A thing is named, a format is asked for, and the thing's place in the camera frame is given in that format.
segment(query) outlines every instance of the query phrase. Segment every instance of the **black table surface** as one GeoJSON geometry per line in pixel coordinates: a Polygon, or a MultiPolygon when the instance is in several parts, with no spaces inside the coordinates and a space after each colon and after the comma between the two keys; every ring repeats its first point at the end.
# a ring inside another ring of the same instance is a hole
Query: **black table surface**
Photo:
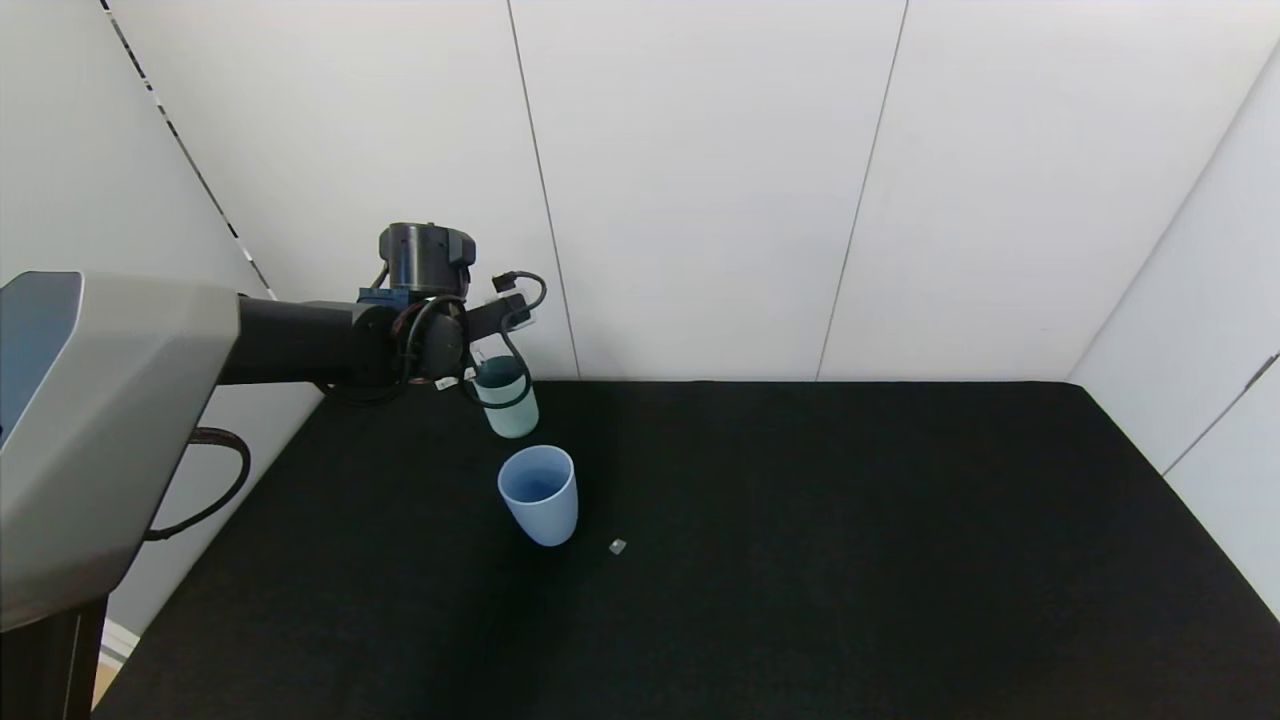
{"type": "Polygon", "coordinates": [[[536,395],[518,441],[456,392],[325,402],[95,717],[1280,714],[1280,623],[1078,387],[536,395]],[[540,443],[557,548],[495,488],[540,443]]]}

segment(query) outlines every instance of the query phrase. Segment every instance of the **black cable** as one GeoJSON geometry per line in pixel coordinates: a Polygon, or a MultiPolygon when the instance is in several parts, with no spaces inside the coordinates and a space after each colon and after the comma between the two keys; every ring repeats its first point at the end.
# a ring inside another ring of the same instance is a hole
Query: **black cable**
{"type": "Polygon", "coordinates": [[[390,273],[390,270],[392,270],[390,264],[389,263],[383,263],[381,272],[379,272],[378,277],[374,278],[374,284],[371,284],[369,287],[375,288],[375,290],[379,288],[379,287],[383,287],[383,281],[387,279],[387,274],[390,273]]]}
{"type": "Polygon", "coordinates": [[[543,300],[547,300],[547,281],[538,274],[526,273],[525,270],[515,270],[507,274],[512,278],[527,278],[539,284],[538,297],[532,302],[520,310],[508,310],[502,318],[498,319],[498,334],[502,337],[502,342],[506,343],[507,350],[511,351],[511,356],[516,359],[517,364],[520,364],[521,377],[525,378],[525,388],[521,389],[520,395],[517,395],[513,400],[508,400],[507,402],[486,402],[480,398],[480,395],[474,387],[471,387],[471,383],[463,382],[463,395],[467,396],[467,400],[480,407],[484,407],[485,410],[504,410],[507,407],[515,407],[529,397],[529,393],[534,389],[534,375],[529,372],[529,364],[525,363],[525,356],[516,348],[516,343],[511,342],[509,325],[517,314],[532,313],[535,307],[543,304],[543,300]]]}
{"type": "Polygon", "coordinates": [[[248,480],[248,469],[251,461],[248,445],[246,445],[244,441],[241,439],[241,437],[237,436],[236,433],[230,430],[224,430],[221,428],[196,428],[195,430],[192,430],[191,438],[187,441],[187,445],[215,445],[218,447],[229,447],[236,452],[239,452],[241,455],[241,471],[238,475],[236,475],[236,482],[232,483],[232,487],[228,488],[228,491],[223,493],[221,497],[215,500],[212,505],[205,507],[200,512],[196,512],[195,515],[187,518],[186,520],[178,523],[177,525],[170,525],[160,530],[154,530],[154,529],[147,530],[142,536],[143,541],[169,539],[173,536],[195,525],[196,523],[205,520],[214,512],[221,510],[228,502],[230,502],[232,498],[236,497],[236,495],[241,491],[241,488],[244,487],[244,483],[248,480]]]}

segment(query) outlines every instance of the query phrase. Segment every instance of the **panel seam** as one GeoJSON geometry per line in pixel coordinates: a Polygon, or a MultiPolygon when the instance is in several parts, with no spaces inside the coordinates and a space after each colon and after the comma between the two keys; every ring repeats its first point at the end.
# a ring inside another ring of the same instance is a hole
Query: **panel seam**
{"type": "Polygon", "coordinates": [[[1190,204],[1192,197],[1194,197],[1196,192],[1204,182],[1204,177],[1208,174],[1210,168],[1213,167],[1213,164],[1217,161],[1219,155],[1221,155],[1222,146],[1226,145],[1226,138],[1230,137],[1231,133],[1235,132],[1236,126],[1240,124],[1240,118],[1244,115],[1244,109],[1248,108],[1251,102],[1253,102],[1253,96],[1257,95],[1258,87],[1262,83],[1262,76],[1267,73],[1267,69],[1271,65],[1271,63],[1280,63],[1280,41],[1276,41],[1276,44],[1271,47],[1271,54],[1267,55],[1267,59],[1262,61],[1262,67],[1258,68],[1257,77],[1254,77],[1253,82],[1249,83],[1249,88],[1244,92],[1244,97],[1240,100],[1240,106],[1235,109],[1235,114],[1231,115],[1231,120],[1226,123],[1226,129],[1224,129],[1222,136],[1217,138],[1217,143],[1213,145],[1213,151],[1210,152],[1208,160],[1204,163],[1204,167],[1201,168],[1199,174],[1196,176],[1196,181],[1192,182],[1192,186],[1189,188],[1187,188],[1187,195],[1183,196],[1181,202],[1178,204],[1178,209],[1174,210],[1172,217],[1169,218],[1169,224],[1166,224],[1164,232],[1160,233],[1160,238],[1156,240],[1156,245],[1151,247],[1151,252],[1148,252],[1147,258],[1143,259],[1142,265],[1138,266],[1138,272],[1134,273],[1132,278],[1129,278],[1129,284],[1125,286],[1124,292],[1120,293],[1120,299],[1116,300],[1116,304],[1111,307],[1111,311],[1107,313],[1107,318],[1102,320],[1102,324],[1098,325],[1097,331],[1094,331],[1093,337],[1091,337],[1089,342],[1084,346],[1084,351],[1080,352],[1080,356],[1075,359],[1075,363],[1071,365],[1071,370],[1066,374],[1065,379],[1068,382],[1075,378],[1075,373],[1080,369],[1080,365],[1084,364],[1084,359],[1088,357],[1089,352],[1093,351],[1093,347],[1098,343],[1098,340],[1102,337],[1102,333],[1106,332],[1107,327],[1111,324],[1112,320],[1115,320],[1116,315],[1120,314],[1120,307],[1124,306],[1125,300],[1129,299],[1134,288],[1138,286],[1138,278],[1140,278],[1142,274],[1147,272],[1147,268],[1151,266],[1151,263],[1160,252],[1160,249],[1169,240],[1170,232],[1172,232],[1174,227],[1178,224],[1178,220],[1181,219],[1183,213],[1187,211],[1187,206],[1190,204]]]}
{"type": "Polygon", "coordinates": [[[876,159],[876,146],[879,142],[881,123],[884,120],[884,106],[888,105],[888,91],[893,85],[893,68],[897,65],[897,51],[902,47],[902,32],[906,29],[906,13],[911,6],[911,0],[902,3],[902,19],[897,24],[897,40],[893,42],[893,58],[888,63],[888,76],[884,78],[884,95],[881,97],[879,114],[876,115],[876,129],[872,132],[872,147],[867,152],[867,167],[863,169],[863,182],[858,187],[858,204],[854,206],[854,222],[849,228],[849,241],[845,243],[845,259],[840,264],[840,279],[836,281],[836,296],[831,302],[831,315],[827,318],[827,333],[822,337],[822,351],[818,354],[818,369],[813,374],[814,382],[822,377],[822,365],[827,360],[827,343],[831,342],[831,331],[836,323],[836,309],[840,306],[840,291],[845,286],[845,274],[849,272],[849,255],[854,249],[854,232],[858,229],[858,217],[863,211],[863,199],[867,196],[867,179],[872,174],[872,163],[876,159]]]}
{"type": "Polygon", "coordinates": [[[223,205],[218,201],[218,196],[214,195],[214,190],[209,187],[209,182],[205,181],[204,173],[201,173],[200,167],[196,165],[196,159],[192,158],[191,151],[187,150],[187,143],[183,142],[182,136],[178,135],[178,128],[174,127],[173,120],[169,119],[169,113],[165,111],[164,104],[160,101],[160,94],[156,92],[155,86],[151,83],[151,78],[148,78],[147,73],[142,69],[142,63],[133,53],[133,47],[129,45],[128,38],[124,37],[124,29],[120,28],[120,23],[116,22],[115,14],[111,12],[110,5],[108,5],[108,0],[99,0],[99,3],[102,5],[102,12],[106,14],[106,19],[111,23],[111,28],[115,31],[115,37],[119,38],[125,54],[128,54],[129,61],[133,63],[133,69],[137,70],[138,77],[142,79],[142,85],[146,87],[147,95],[150,95],[155,101],[156,110],[160,111],[160,119],[164,120],[165,126],[169,128],[169,133],[173,135],[173,140],[178,143],[178,149],[182,150],[182,156],[187,160],[187,165],[191,168],[191,172],[196,174],[196,179],[200,181],[200,187],[205,190],[205,195],[209,197],[209,201],[214,204],[214,210],[218,211],[218,217],[221,218],[223,223],[227,225],[227,232],[230,233],[232,241],[239,249],[244,260],[248,261],[248,266],[253,269],[253,274],[257,277],[257,282],[262,283],[262,290],[266,291],[268,297],[278,300],[275,291],[271,290],[271,284],[266,282],[266,275],[262,274],[262,269],[257,266],[257,261],[253,260],[253,256],[250,254],[244,241],[241,240],[239,233],[236,232],[236,227],[232,225],[230,218],[228,218],[227,211],[223,210],[223,205]]]}
{"type": "Polygon", "coordinates": [[[507,0],[507,19],[511,22],[511,42],[516,49],[516,68],[520,70],[520,90],[525,95],[525,113],[529,115],[529,137],[534,143],[534,163],[538,165],[538,183],[543,188],[543,208],[547,210],[547,231],[552,237],[552,255],[556,258],[556,274],[561,281],[561,300],[564,304],[564,323],[568,327],[568,345],[573,352],[573,372],[582,379],[582,365],[577,359],[577,341],[573,337],[573,314],[568,309],[568,288],[559,259],[559,245],[556,242],[556,223],[552,220],[552,201],[547,195],[547,176],[543,173],[543,155],[538,149],[538,131],[534,129],[534,106],[529,102],[529,83],[525,81],[525,60],[520,55],[520,36],[516,33],[516,12],[507,0]]]}

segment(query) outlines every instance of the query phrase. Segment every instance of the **plastic cup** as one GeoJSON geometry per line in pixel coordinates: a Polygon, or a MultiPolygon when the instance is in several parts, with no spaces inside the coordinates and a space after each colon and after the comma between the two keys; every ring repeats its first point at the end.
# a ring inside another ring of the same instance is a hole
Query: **plastic cup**
{"type": "Polygon", "coordinates": [[[508,457],[498,470],[498,492],[538,544],[561,544],[577,527],[573,459],[553,445],[535,445],[508,457]]]}

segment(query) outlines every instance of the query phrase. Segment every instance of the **cable connector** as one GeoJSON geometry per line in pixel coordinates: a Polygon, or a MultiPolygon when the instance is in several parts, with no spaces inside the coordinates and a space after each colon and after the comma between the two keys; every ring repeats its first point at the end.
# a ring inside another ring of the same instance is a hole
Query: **cable connector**
{"type": "Polygon", "coordinates": [[[508,270],[493,277],[493,288],[498,292],[507,292],[516,287],[516,270],[508,270]]]}

